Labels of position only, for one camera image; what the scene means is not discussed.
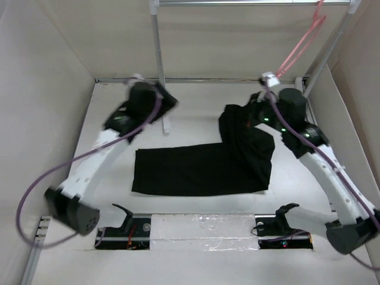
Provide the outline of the black trousers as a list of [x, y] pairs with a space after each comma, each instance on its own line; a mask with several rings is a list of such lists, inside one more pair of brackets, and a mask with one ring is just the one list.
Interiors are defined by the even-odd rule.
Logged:
[[275, 143], [258, 124], [252, 107], [228, 104], [218, 119], [221, 142], [137, 150], [132, 191], [170, 197], [266, 191]]

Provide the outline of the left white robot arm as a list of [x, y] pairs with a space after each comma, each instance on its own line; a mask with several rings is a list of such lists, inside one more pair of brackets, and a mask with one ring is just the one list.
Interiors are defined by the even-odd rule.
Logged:
[[91, 151], [56, 189], [44, 194], [50, 215], [81, 236], [110, 226], [119, 235], [132, 230], [129, 213], [120, 205], [96, 206], [93, 198], [115, 160], [144, 128], [159, 120], [178, 103], [159, 81], [133, 78], [127, 99], [105, 120]]

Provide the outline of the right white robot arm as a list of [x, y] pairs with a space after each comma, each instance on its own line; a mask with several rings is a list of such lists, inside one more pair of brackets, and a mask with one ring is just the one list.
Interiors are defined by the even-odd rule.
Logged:
[[274, 226], [283, 235], [303, 230], [326, 238], [337, 252], [348, 255], [379, 235], [379, 210], [349, 178], [322, 130], [307, 120], [306, 105], [295, 88], [278, 95], [254, 93], [246, 105], [251, 122], [281, 133], [283, 144], [310, 171], [334, 209], [323, 214], [290, 203], [275, 212]]

